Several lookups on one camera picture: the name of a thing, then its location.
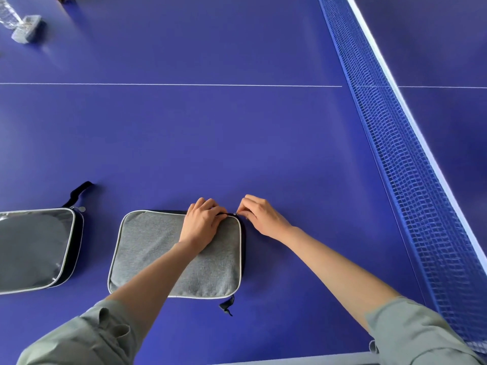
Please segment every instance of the right hand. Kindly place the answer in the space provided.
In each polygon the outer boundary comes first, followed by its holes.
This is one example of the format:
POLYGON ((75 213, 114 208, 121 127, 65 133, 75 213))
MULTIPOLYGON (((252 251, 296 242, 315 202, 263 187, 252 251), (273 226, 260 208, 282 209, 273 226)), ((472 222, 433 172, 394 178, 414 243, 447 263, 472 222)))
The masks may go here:
POLYGON ((291 224, 267 200, 252 195, 242 198, 237 214, 245 216, 264 235, 282 241, 291 224))

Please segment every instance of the gray fabric paddle case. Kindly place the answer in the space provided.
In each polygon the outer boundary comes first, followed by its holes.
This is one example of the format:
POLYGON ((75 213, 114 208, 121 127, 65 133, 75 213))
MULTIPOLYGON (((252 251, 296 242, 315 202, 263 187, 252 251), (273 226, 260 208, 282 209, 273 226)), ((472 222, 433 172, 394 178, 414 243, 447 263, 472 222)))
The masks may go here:
POLYGON ((76 266, 83 216, 74 208, 85 182, 60 208, 0 212, 0 294, 58 286, 76 266))
MULTIPOLYGON (((110 293, 178 242, 186 212, 137 210, 125 215, 108 275, 110 293)), ((188 265, 169 297, 224 299, 226 312, 240 287, 245 266, 245 230, 233 214, 222 221, 210 244, 188 265)))

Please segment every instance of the forearm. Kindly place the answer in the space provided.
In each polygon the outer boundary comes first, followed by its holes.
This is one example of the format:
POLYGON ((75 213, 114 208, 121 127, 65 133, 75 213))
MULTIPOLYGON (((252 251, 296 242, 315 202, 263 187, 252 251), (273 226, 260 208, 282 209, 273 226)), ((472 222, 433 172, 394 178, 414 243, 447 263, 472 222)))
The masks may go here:
POLYGON ((121 302, 145 337, 176 281, 197 254, 191 245, 177 243, 106 299, 121 302))
POLYGON ((400 296, 379 278, 299 228, 290 228, 281 242, 307 264, 365 330, 369 330, 366 313, 400 296))

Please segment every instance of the plastic water bottle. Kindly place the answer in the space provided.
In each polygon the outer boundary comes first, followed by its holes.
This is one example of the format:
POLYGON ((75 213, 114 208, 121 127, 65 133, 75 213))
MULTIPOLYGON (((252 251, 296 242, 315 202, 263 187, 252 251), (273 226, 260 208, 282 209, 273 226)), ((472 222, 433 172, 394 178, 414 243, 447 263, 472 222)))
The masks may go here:
POLYGON ((0 23, 12 30, 22 23, 22 18, 15 12, 7 0, 0 0, 0 23))

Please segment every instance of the blue net mesh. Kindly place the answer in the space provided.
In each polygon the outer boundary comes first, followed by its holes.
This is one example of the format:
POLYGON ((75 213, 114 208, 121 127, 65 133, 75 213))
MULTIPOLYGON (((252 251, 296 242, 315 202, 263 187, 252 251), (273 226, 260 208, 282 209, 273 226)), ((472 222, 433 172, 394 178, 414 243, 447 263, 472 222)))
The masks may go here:
POLYGON ((437 310, 487 353, 487 275, 347 0, 319 0, 402 227, 437 310))

